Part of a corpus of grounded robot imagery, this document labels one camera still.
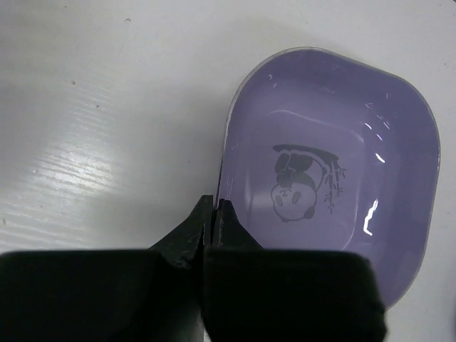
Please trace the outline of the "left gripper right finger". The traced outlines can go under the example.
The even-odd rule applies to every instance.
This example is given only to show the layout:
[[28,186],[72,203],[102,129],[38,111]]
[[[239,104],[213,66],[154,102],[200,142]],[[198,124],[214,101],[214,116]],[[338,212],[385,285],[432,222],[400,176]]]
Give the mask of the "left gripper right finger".
[[264,249],[221,200],[204,248],[202,318],[212,341],[383,341],[369,261],[335,251]]

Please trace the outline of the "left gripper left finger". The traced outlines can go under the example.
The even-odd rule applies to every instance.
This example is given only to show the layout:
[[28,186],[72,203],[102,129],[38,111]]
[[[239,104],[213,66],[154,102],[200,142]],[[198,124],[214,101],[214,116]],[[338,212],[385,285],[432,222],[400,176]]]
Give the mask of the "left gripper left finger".
[[3,341],[202,341],[198,269],[212,198],[147,249],[1,255]]

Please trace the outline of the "purple panda plate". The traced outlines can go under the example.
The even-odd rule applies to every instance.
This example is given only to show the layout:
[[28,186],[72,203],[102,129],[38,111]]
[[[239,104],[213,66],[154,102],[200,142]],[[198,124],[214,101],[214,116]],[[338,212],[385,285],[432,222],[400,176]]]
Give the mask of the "purple panda plate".
[[217,189],[266,249],[369,260],[392,307],[422,265],[440,136],[405,79],[320,48],[257,65],[229,107]]

